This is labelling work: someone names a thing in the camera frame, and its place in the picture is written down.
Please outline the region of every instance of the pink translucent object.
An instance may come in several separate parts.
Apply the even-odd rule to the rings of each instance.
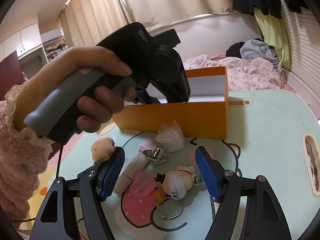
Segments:
[[[156,187],[155,179],[150,172],[139,171],[134,176],[129,192],[134,197],[149,195]]]

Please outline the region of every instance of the silver key ring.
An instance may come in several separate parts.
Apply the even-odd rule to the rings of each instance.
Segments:
[[[173,199],[173,200],[175,200],[175,201],[178,201],[179,204],[180,204],[179,213],[176,214],[176,215],[174,215],[173,217],[167,217],[167,216],[161,214],[160,211],[159,211],[159,206],[162,205],[164,202],[166,202],[166,201],[169,200],[169,199]],[[181,203],[180,200],[174,199],[174,198],[172,198],[172,197],[165,197],[163,200],[164,200],[164,201],[163,201],[161,204],[160,204],[160,203],[157,204],[157,211],[158,211],[160,217],[162,217],[163,219],[166,219],[166,220],[173,220],[173,219],[178,218],[178,217],[182,214],[182,212],[183,212],[183,205],[182,205],[182,203]]]

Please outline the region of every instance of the ceiling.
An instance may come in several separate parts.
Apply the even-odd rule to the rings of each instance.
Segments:
[[[1,23],[2,27],[37,15],[42,27],[56,20],[67,0],[16,0]]]

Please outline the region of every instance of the yellow green garment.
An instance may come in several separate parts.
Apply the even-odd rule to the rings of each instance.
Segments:
[[[254,8],[254,15],[264,36],[264,42],[273,46],[279,58],[279,65],[290,69],[290,53],[287,33],[282,19],[271,15],[263,15],[261,10]]]

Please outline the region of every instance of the screw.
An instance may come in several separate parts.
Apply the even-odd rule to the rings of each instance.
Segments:
[[[63,181],[63,178],[62,178],[62,177],[57,177],[57,178],[54,180],[55,183],[60,183],[60,182],[62,182],[62,181]]]
[[[260,180],[261,182],[265,182],[266,181],[266,177],[263,175],[259,175],[258,176],[258,180]]]
[[[89,171],[88,172],[88,177],[94,177],[96,176],[97,172],[96,171]]]
[[[224,174],[225,174],[226,176],[228,176],[228,177],[231,177],[231,176],[233,175],[233,171],[231,171],[231,170],[225,170],[225,171],[224,171]]]

